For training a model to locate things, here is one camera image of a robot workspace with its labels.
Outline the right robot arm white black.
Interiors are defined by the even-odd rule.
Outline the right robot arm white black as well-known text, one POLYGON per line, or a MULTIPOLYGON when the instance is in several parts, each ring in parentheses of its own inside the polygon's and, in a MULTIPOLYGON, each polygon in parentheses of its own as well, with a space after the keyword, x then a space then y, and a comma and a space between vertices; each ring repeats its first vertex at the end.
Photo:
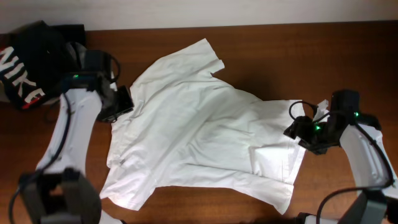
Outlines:
POLYGON ((311 105, 313 117, 293 116, 284 131, 299 146, 322 155, 333 146, 342 148, 349 160, 355 186, 336 190, 320 203, 316 214, 299 213, 295 223, 331 223, 321 217, 326 203, 333 197, 357 192, 358 197, 337 223, 397 223, 397 175, 382 143, 379 120, 359 108, 360 96, 354 90, 333 92, 330 109, 322 113, 311 105))

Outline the white t-shirt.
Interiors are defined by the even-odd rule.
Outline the white t-shirt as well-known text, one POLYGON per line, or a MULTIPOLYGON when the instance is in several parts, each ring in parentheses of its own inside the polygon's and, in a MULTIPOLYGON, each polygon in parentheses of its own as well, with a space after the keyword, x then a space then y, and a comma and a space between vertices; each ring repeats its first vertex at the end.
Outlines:
POLYGON ((133 111, 112 125, 101 198, 138 210, 158 187, 213 187, 287 211, 305 151, 284 131, 304 110, 234 88, 215 77, 223 68, 202 39, 138 77, 133 111))

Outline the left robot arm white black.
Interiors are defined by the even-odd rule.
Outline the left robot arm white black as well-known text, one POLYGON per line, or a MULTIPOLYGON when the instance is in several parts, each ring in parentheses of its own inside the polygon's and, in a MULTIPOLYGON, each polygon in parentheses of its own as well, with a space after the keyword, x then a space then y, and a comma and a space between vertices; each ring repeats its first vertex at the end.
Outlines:
POLYGON ((20 197, 32 223, 120 223, 101 207, 86 178, 86 155, 94 123, 115 122, 133 110, 125 86, 117 86, 119 62, 100 50, 77 56, 81 67, 60 82, 60 111, 50 144, 37 168, 19 178, 20 197))

